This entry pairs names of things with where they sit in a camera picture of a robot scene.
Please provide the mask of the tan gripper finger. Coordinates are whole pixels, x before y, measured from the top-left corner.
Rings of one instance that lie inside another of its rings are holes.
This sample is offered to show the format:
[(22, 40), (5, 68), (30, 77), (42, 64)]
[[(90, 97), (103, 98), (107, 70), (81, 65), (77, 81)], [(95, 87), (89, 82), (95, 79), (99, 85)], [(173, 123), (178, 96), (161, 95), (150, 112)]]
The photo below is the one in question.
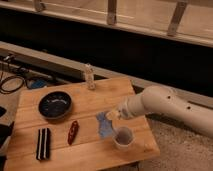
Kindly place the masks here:
[(108, 120), (115, 120), (119, 118), (119, 112), (117, 110), (111, 110), (106, 113), (106, 118)]

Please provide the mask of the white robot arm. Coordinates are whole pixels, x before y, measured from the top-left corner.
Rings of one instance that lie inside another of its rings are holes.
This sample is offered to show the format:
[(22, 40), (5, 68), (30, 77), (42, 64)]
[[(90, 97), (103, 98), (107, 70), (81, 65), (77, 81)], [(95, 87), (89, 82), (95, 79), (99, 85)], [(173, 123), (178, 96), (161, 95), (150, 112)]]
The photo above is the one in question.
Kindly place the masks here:
[(149, 86), (141, 93), (127, 97), (106, 117), (130, 120), (149, 114), (165, 114), (213, 138), (213, 110), (184, 100), (166, 86)]

